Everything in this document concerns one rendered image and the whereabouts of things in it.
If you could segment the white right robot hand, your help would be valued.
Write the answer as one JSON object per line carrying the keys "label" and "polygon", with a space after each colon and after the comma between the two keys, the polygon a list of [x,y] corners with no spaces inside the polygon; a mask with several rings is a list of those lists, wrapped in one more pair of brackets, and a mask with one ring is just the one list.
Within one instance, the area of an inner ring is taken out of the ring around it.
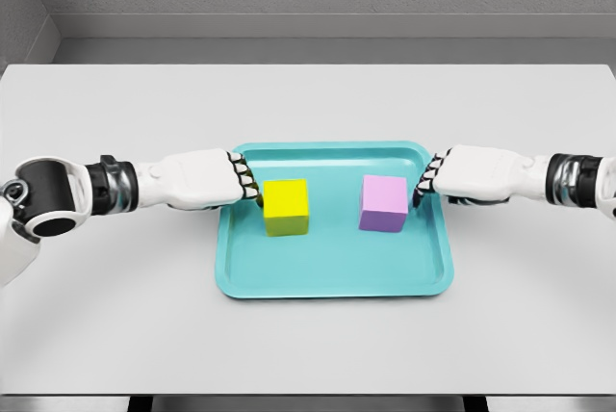
{"label": "white right robot hand", "polygon": [[512,171],[520,155],[505,149],[458,144],[434,154],[417,182],[411,205],[429,194],[449,203],[491,206],[507,203],[513,193]]}

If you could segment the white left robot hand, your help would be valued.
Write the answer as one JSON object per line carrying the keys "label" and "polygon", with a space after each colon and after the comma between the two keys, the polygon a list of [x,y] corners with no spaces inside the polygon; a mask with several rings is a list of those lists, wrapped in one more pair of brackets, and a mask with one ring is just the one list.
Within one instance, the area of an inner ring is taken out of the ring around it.
{"label": "white left robot hand", "polygon": [[263,206],[259,185],[243,154],[205,149],[161,162],[165,203],[178,210],[212,210],[242,200]]}

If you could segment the yellow cube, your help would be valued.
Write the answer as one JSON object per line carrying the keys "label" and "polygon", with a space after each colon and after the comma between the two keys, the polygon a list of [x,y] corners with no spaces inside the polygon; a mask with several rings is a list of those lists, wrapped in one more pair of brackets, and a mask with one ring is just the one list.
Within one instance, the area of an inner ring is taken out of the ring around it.
{"label": "yellow cube", "polygon": [[308,233],[310,213],[305,179],[265,181],[263,199],[263,218],[269,237]]}

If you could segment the pink cube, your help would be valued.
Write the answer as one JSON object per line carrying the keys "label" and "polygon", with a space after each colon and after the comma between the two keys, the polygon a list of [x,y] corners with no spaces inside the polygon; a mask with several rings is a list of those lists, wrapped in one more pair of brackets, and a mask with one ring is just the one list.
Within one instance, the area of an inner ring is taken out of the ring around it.
{"label": "pink cube", "polygon": [[408,216],[408,204],[404,177],[366,174],[360,192],[359,229],[400,232]]}

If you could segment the teal tray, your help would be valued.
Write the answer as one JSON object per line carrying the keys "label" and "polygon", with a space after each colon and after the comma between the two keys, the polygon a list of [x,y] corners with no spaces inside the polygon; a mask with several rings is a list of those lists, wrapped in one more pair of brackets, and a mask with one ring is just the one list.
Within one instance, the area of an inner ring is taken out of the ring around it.
{"label": "teal tray", "polygon": [[221,209],[215,279],[234,298],[436,296],[454,277],[441,203],[431,196],[398,233],[359,229],[366,174],[414,186],[431,156],[415,142],[252,142],[237,147],[257,181],[303,178],[309,231],[268,237],[261,209]]}

